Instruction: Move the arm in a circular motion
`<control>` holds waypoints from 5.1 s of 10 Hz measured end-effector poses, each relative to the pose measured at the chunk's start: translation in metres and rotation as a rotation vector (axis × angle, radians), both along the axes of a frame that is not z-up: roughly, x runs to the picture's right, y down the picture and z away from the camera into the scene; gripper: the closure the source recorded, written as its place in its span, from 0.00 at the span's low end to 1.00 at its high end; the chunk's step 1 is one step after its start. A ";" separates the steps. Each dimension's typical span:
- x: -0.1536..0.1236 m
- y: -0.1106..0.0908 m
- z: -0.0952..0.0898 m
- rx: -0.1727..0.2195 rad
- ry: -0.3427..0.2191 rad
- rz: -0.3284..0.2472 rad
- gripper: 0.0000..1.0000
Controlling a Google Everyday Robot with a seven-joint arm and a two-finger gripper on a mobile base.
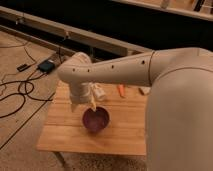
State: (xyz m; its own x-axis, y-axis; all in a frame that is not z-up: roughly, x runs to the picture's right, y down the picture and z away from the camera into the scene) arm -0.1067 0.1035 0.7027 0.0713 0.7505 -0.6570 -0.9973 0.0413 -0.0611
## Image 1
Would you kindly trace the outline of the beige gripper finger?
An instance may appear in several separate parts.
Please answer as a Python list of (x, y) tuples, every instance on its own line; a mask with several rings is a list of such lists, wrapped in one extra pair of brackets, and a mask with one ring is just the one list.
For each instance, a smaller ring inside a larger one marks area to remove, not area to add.
[(71, 103), (71, 111), (75, 112), (76, 108), (77, 108), (77, 104)]
[(91, 108), (93, 111), (96, 111), (97, 106), (96, 106), (96, 103), (95, 103), (94, 101), (90, 102), (90, 108)]

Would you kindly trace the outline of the beige cylindrical gripper body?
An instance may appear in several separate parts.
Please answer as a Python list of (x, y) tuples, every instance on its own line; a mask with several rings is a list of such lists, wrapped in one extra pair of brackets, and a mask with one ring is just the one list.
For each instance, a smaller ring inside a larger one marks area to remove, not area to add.
[(69, 85), (70, 99), (75, 104), (91, 101), (91, 90), (88, 83), (73, 83)]

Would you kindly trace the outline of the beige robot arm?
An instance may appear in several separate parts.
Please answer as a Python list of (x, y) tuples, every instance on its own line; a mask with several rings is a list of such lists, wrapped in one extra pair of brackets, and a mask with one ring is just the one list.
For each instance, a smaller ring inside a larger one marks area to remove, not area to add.
[(156, 50), (93, 63), (78, 52), (58, 69), (71, 101), (90, 101), (90, 83), (148, 86), (147, 171), (213, 171), (213, 51)]

